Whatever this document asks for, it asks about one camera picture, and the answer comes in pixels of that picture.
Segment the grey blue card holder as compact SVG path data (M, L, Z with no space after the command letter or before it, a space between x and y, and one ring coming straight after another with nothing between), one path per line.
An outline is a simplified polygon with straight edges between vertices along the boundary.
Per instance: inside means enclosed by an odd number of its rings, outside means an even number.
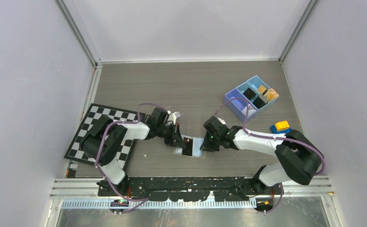
M201 150L204 138L190 137L182 135L182 139L186 145L185 149L174 147L173 154L186 157L206 158L206 152Z

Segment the black card with stripe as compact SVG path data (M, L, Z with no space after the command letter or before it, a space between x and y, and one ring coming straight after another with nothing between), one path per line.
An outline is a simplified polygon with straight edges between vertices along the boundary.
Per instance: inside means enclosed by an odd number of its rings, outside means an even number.
M185 148L182 150L182 155L192 157L193 154L193 139L184 137Z

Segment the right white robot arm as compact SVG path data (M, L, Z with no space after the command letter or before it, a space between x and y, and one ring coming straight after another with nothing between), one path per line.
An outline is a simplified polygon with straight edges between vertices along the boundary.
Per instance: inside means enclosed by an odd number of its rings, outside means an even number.
M253 192L265 194L273 186L294 181L308 185L315 175L325 169L323 154L300 132L271 134L251 131L243 126L226 126L224 120L212 116L205 123L206 135L201 150L219 151L220 147L234 150L251 150L278 159L269 166L261 166L250 179Z

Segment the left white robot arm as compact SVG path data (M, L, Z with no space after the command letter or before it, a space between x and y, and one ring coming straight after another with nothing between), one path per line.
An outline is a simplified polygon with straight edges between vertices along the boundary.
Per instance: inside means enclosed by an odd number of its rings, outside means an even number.
M79 142L79 149L95 160L94 166L110 182L110 190L117 196L124 195L128 183L126 173L117 161L120 145L127 140L162 138L167 146L187 148L179 130L179 124L171 113L155 107L143 120L132 122L114 121L101 116Z

